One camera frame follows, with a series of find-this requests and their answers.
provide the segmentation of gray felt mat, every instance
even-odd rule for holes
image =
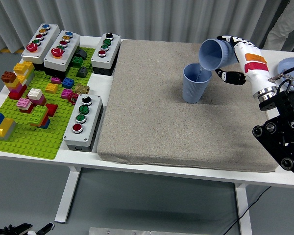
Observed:
[[[182,98],[183,68],[200,44],[124,40],[98,144],[103,160],[270,172],[278,166],[251,131],[266,115],[250,84],[215,72],[196,104]],[[239,64],[224,68],[240,71]]]

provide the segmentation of green lego baseplate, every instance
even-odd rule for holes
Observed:
[[[74,80],[73,91],[75,84],[80,83],[86,86],[92,74],[91,58],[95,49],[86,47],[80,47],[80,49],[87,52],[87,58],[81,66],[85,66],[88,73],[86,78],[76,77],[79,68],[68,67],[66,77]],[[51,82],[51,76],[46,75],[43,71],[36,70],[34,74],[22,97],[25,98],[32,88],[40,89],[47,100],[47,104],[56,104],[58,109],[53,117],[49,117],[50,124],[48,128],[42,129],[29,125],[31,114],[21,113],[16,106],[18,101],[8,97],[0,107],[0,113],[3,113],[6,118],[13,118],[16,122],[16,127],[7,141],[0,140],[0,151],[52,160],[62,143],[62,137],[74,106],[68,100],[61,98],[61,93],[64,89],[61,85],[59,85],[55,94],[45,92],[47,84]]]

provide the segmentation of white table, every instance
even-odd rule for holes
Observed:
[[[82,47],[96,48],[100,38],[99,37],[86,37],[82,36],[80,45]],[[293,52],[281,52],[281,51],[268,51],[263,50],[263,56],[268,62],[268,67],[271,76],[276,75],[277,64],[284,58],[294,57]],[[110,94],[110,88],[112,84],[113,76],[104,76],[92,74],[88,86],[91,90],[89,94],[98,94],[102,97],[103,105],[106,106]],[[4,87],[0,93],[0,106],[3,104],[5,98],[8,96],[9,90]],[[272,118],[278,115],[276,109],[267,113],[268,118]],[[56,222],[65,223],[71,201],[74,195],[75,187],[79,178],[79,173],[82,167],[105,169],[105,170],[117,170],[133,173],[155,174],[174,177],[193,178],[201,180],[213,180],[221,182],[233,182],[235,183],[238,214],[241,215],[247,209],[247,196],[246,186],[248,184],[253,185],[265,185],[275,187],[294,188],[294,173],[285,171],[281,167],[278,167],[275,172],[270,173],[256,173],[256,172],[236,172],[225,170],[210,170],[188,167],[172,167],[172,166],[159,166],[159,165],[127,165],[114,162],[106,162],[100,159],[99,155],[93,150],[93,152],[79,152],[78,158],[76,152],[70,151],[67,146],[62,143],[60,149],[54,160],[41,159],[36,157],[30,157],[25,155],[0,152],[0,159],[26,161],[34,163],[46,163],[56,165],[66,165],[70,168],[68,180],[63,192],[63,196],[59,205],[59,209],[55,218]],[[241,234],[252,234],[249,213],[240,220]]]

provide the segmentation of blue cup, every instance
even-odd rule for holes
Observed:
[[[198,57],[201,66],[209,71],[237,63],[231,44],[218,39],[204,41],[199,49]]]
[[[211,71],[204,70],[199,63],[185,66],[183,70],[183,99],[187,103],[197,103],[208,86],[211,77]]]

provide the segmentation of gray pants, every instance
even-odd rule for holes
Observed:
[[[289,33],[294,30],[294,0],[290,0],[283,13],[269,32],[263,49],[281,50]]]

